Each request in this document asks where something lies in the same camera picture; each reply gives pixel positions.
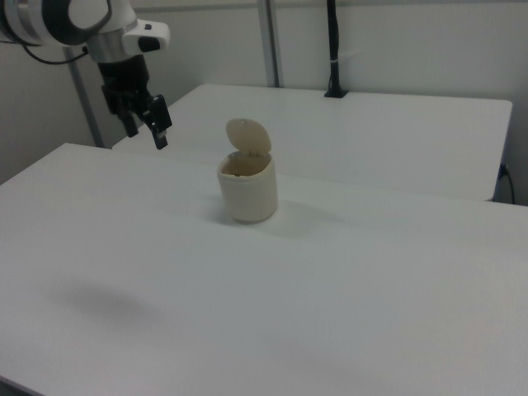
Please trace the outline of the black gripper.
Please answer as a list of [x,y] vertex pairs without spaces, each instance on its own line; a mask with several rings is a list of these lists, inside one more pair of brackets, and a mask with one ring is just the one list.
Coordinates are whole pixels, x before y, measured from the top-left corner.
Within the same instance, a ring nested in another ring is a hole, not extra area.
[[138,134],[133,115],[136,114],[139,118],[144,117],[156,149],[164,149],[172,119],[163,95],[151,97],[149,94],[149,72],[144,56],[135,55],[120,62],[99,63],[97,66],[103,79],[101,89],[106,104],[111,114],[121,115],[127,136],[132,138]]

